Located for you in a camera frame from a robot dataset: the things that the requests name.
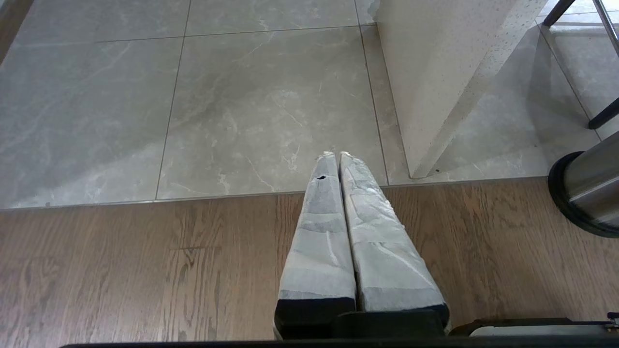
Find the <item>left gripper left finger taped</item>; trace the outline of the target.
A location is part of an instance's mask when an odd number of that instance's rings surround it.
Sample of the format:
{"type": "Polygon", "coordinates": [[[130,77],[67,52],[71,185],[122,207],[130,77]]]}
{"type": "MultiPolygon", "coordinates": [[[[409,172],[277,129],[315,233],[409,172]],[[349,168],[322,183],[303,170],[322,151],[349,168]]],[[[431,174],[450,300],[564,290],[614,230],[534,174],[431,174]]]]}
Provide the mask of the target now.
{"type": "Polygon", "coordinates": [[[336,154],[317,158],[288,252],[274,313],[280,340],[323,339],[356,311],[356,281],[336,154]]]}

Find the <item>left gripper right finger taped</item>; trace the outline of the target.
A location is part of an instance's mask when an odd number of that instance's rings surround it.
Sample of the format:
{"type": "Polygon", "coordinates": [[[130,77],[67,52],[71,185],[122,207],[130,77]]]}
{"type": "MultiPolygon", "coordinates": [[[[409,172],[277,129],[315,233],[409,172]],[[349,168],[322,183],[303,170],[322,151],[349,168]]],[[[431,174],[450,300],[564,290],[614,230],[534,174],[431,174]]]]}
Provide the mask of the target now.
{"type": "Polygon", "coordinates": [[[369,167],[341,152],[339,180],[362,310],[433,310],[449,329],[447,302],[369,167]]]}

